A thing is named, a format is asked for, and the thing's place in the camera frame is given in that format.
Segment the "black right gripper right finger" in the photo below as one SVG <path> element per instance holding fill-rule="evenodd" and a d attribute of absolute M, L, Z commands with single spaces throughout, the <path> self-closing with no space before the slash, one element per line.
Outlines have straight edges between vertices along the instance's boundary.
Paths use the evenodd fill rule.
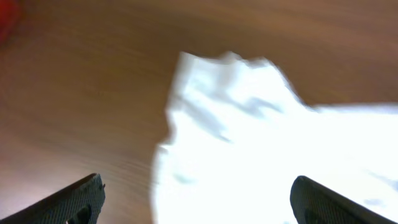
<path fill-rule="evenodd" d="M 298 224 L 397 224 L 303 175 L 292 184 L 290 205 Z"/>

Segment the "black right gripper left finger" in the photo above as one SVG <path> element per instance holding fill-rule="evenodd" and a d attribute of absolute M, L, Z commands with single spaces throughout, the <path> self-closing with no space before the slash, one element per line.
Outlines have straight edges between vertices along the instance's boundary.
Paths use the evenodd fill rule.
<path fill-rule="evenodd" d="M 105 201 L 101 176 L 92 173 L 37 203 L 1 220 L 1 224 L 96 224 Z"/>

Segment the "white t-shirt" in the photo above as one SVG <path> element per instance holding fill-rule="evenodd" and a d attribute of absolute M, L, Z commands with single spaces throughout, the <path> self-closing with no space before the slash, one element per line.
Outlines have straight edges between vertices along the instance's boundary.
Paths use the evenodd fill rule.
<path fill-rule="evenodd" d="M 155 153 L 154 223 L 295 223 L 307 176 L 397 220 L 397 105 L 306 105 L 265 58 L 180 54 Z"/>

